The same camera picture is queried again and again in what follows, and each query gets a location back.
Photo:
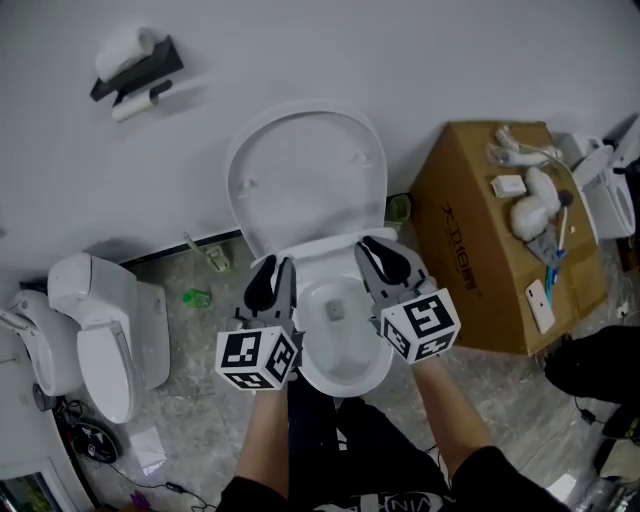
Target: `black sleeve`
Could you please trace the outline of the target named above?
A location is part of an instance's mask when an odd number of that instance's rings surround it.
[[[458,510],[568,512],[542,487],[522,476],[493,446],[471,454],[453,476]]]
[[[236,476],[222,491],[222,500],[216,512],[289,510],[289,504],[280,494],[266,485]]]

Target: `forearm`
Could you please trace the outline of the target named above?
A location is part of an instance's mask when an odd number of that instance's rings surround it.
[[[259,391],[238,461],[236,476],[289,495],[287,389]]]
[[[412,366],[431,431],[449,475],[478,448],[491,446],[491,436],[480,415],[436,357]]]

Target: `white phone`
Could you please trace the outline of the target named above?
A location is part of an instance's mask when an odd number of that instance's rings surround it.
[[[540,279],[536,279],[527,286],[525,294],[540,334],[546,334],[556,323],[556,318],[553,316],[553,310],[547,300],[546,293],[544,293],[544,287]]]

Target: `person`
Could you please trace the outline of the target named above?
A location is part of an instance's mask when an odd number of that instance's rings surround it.
[[[236,473],[218,512],[568,510],[493,445],[438,357],[411,369],[450,486],[439,465],[382,412],[361,398],[343,400],[336,411],[331,397],[297,374],[288,390],[256,393]]]

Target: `person's arm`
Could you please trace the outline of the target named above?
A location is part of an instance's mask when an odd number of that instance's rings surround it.
[[[433,437],[453,477],[473,452],[493,445],[489,430],[437,357],[414,364],[412,370]]]
[[[287,510],[288,495],[287,389],[258,391],[235,477],[222,493],[218,512]]]

